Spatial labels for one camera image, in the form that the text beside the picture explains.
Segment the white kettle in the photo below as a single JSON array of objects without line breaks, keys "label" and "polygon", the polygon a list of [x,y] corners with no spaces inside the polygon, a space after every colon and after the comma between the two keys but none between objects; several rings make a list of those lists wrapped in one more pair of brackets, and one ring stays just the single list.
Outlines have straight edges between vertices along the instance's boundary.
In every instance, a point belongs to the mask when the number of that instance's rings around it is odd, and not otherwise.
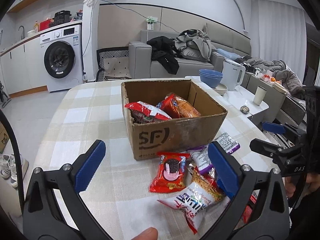
[{"label": "white kettle", "polygon": [[223,76],[220,83],[226,85],[229,91],[234,91],[236,86],[242,84],[244,73],[245,66],[240,65],[231,59],[225,58],[222,70]]}]

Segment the shoe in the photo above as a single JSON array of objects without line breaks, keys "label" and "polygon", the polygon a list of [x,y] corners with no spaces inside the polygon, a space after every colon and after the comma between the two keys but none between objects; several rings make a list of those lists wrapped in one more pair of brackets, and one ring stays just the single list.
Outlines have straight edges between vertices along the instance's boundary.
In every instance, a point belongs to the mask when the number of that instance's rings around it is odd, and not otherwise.
[{"label": "shoe", "polygon": [[[20,155],[20,159],[21,159],[21,166],[22,166],[22,179],[23,179],[24,175],[27,172],[29,162],[25,158],[23,158],[21,155]],[[11,186],[13,188],[17,188],[18,178],[17,178],[17,168],[16,168],[16,161],[14,159],[14,155],[9,156],[8,166],[9,166],[9,169],[11,170],[11,179],[10,179]]]},{"label": "shoe", "polygon": [[8,179],[11,175],[11,170],[9,169],[9,155],[0,154],[0,176],[4,179]]}]

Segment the checkered tablecloth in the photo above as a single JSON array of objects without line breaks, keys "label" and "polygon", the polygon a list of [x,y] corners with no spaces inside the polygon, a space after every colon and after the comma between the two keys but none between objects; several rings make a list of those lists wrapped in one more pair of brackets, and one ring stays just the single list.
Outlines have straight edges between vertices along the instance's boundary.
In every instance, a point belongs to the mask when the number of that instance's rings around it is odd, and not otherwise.
[{"label": "checkered tablecloth", "polygon": [[[103,140],[107,146],[106,156],[80,196],[108,234],[113,239],[131,239],[146,228],[155,227],[159,231],[158,239],[199,239],[222,213],[227,201],[207,209],[196,235],[189,229],[182,212],[156,201],[172,194],[148,191],[159,159],[136,161],[133,158],[122,114],[121,82],[87,83],[69,90],[44,135],[34,168],[59,169],[65,163],[73,163],[96,139]],[[254,138],[268,140],[263,133],[214,90],[196,83],[228,110],[217,136],[227,132],[240,143],[241,148],[234,153],[239,163],[247,163],[257,171],[274,167],[270,159],[249,149]],[[59,191],[55,193],[66,221],[76,228]]]}]

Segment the white bowl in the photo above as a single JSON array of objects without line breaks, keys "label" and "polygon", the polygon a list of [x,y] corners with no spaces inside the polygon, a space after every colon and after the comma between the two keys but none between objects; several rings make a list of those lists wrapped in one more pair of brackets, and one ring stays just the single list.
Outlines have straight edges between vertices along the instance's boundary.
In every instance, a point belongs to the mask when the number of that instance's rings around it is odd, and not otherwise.
[{"label": "white bowl", "polygon": [[36,34],[36,30],[31,30],[27,32],[27,37],[31,37]]},{"label": "white bowl", "polygon": [[224,94],[225,92],[227,92],[228,87],[220,83],[220,84],[219,84],[216,88],[214,88],[213,90],[216,91],[218,94],[220,94],[220,93],[223,93],[223,94]]}]

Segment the human hand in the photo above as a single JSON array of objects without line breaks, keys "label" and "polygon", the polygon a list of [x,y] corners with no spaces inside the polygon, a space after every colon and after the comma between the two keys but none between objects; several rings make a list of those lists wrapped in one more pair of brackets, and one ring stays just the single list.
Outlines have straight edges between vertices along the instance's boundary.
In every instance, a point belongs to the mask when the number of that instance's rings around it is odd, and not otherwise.
[{"label": "human hand", "polygon": [[148,228],[144,230],[140,235],[137,235],[132,240],[157,240],[158,230],[155,228]]},{"label": "human hand", "polygon": [[[308,190],[304,193],[304,196],[315,192],[320,187],[320,174],[317,173],[308,173],[306,183],[310,184]],[[284,178],[284,188],[287,193],[287,196],[290,198],[293,196],[293,193],[296,190],[296,186],[291,183],[291,177]]]}]

